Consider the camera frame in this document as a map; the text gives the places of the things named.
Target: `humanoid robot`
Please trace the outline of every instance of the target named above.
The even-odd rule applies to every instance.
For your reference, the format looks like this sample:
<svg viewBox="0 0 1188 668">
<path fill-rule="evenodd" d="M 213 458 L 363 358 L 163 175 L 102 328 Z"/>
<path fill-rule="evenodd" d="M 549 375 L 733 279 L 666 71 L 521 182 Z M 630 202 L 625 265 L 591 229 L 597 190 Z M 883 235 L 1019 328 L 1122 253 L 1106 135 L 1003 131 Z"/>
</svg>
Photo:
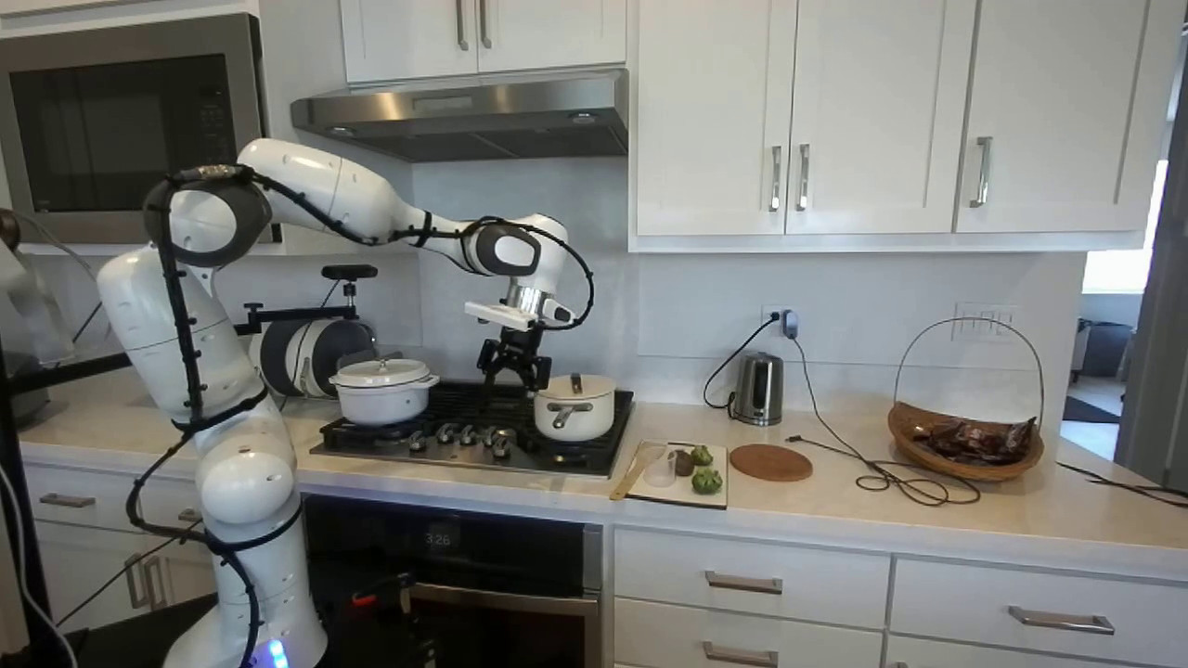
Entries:
<svg viewBox="0 0 1188 668">
<path fill-rule="evenodd" d="M 502 328 L 479 368 L 487 379 L 510 368 L 524 385 L 544 385 L 544 331 L 570 331 L 591 312 L 573 314 L 556 301 L 575 253 L 552 218 L 439 218 L 409 208 L 367 166 L 273 136 L 244 144 L 238 165 L 166 177 L 149 193 L 145 218 L 153 246 L 103 265 L 102 301 L 149 397 L 197 447 L 200 540 L 218 588 L 218 606 L 172 645 L 166 668 L 311 668 L 328 634 L 304 575 L 291 431 L 205 276 L 244 258 L 269 222 L 356 246 L 411 240 L 460 270 L 514 279 L 502 303 L 469 303 Z M 135 522 L 190 540 L 137 516 L 149 475 L 132 493 Z"/>
</svg>

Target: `cutting board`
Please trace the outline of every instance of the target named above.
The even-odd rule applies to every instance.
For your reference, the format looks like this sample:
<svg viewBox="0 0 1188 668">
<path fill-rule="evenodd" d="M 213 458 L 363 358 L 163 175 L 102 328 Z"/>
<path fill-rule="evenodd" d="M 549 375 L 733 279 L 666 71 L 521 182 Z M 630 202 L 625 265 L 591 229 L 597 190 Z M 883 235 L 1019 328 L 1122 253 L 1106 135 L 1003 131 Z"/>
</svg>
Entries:
<svg viewBox="0 0 1188 668">
<path fill-rule="evenodd" d="M 727 448 L 726 447 L 710 447 L 710 452 L 713 452 L 710 468 L 722 475 L 722 490 L 716 493 L 696 493 L 691 475 L 667 472 L 667 452 L 671 448 L 684 448 L 684 447 L 651 447 L 646 448 L 646 459 L 644 459 L 634 484 L 627 488 L 627 499 L 661 503 L 661 506 L 727 510 L 727 490 L 733 490 Z"/>
</svg>

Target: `round wooden cutting board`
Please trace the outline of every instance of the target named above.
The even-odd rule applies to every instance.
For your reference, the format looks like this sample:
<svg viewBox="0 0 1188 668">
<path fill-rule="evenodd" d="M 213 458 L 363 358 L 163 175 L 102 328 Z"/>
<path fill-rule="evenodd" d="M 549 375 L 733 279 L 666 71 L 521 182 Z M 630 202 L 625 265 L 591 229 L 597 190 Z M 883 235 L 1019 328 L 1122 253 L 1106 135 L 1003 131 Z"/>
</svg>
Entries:
<svg viewBox="0 0 1188 668">
<path fill-rule="evenodd" d="M 799 484 L 815 475 L 815 459 L 784 447 L 736 447 L 733 468 L 765 484 Z"/>
</svg>

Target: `upper cabinet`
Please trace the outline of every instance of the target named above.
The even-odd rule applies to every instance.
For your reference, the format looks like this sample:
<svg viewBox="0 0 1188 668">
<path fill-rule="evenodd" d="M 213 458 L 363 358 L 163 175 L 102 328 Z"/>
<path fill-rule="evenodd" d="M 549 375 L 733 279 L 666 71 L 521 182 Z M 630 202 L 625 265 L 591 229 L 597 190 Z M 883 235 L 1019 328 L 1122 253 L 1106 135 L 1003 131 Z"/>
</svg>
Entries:
<svg viewBox="0 0 1188 668">
<path fill-rule="evenodd" d="M 640 0 L 630 249 L 1134 240 L 1181 13 Z"/>
<path fill-rule="evenodd" d="M 341 0 L 347 73 L 625 63 L 627 0 Z"/>
</svg>

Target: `microwave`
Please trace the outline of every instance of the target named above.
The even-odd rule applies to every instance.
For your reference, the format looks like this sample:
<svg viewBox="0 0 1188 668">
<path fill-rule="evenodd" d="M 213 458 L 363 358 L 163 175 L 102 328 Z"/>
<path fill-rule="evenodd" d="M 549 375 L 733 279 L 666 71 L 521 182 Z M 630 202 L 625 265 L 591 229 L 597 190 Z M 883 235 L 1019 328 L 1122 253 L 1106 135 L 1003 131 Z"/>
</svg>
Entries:
<svg viewBox="0 0 1188 668">
<path fill-rule="evenodd" d="M 0 157 L 28 240 L 145 240 L 145 193 L 265 136 L 257 16 L 0 42 Z"/>
</svg>

